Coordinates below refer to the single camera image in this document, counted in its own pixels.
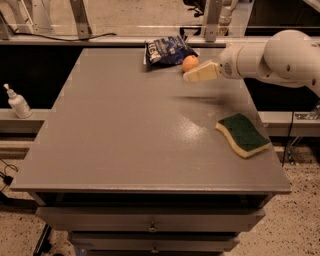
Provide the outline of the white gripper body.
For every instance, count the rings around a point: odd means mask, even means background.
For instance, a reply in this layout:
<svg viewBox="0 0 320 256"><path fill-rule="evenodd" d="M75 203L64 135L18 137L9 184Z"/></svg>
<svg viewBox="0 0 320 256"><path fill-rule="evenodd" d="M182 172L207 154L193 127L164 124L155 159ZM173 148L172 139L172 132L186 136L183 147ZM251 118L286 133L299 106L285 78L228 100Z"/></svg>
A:
<svg viewBox="0 0 320 256"><path fill-rule="evenodd" d="M225 78L242 79L237 62L243 47L243 44L231 43L218 55L219 71Z"/></svg>

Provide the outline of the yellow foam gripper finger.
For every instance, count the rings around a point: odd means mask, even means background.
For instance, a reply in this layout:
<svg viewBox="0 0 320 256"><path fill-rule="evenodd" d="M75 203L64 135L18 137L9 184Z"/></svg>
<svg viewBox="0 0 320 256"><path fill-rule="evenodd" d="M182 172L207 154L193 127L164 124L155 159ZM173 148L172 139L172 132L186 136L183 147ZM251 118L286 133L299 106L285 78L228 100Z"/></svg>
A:
<svg viewBox="0 0 320 256"><path fill-rule="evenodd" d="M208 60L201 63L199 66L190 69L183 74L183 79L186 82L200 82L217 79L219 75L218 64Z"/></svg>

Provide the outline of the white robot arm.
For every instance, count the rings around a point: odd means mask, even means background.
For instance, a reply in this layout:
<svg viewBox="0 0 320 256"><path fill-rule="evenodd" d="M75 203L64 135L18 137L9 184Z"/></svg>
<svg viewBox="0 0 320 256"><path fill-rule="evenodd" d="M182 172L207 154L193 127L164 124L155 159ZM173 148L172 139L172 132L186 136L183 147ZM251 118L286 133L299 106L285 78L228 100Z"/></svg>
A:
<svg viewBox="0 0 320 256"><path fill-rule="evenodd" d="M232 43L218 61L205 61L183 74L186 82L252 78L289 88L306 86L320 96L320 47L308 35L284 30L265 43Z"/></svg>

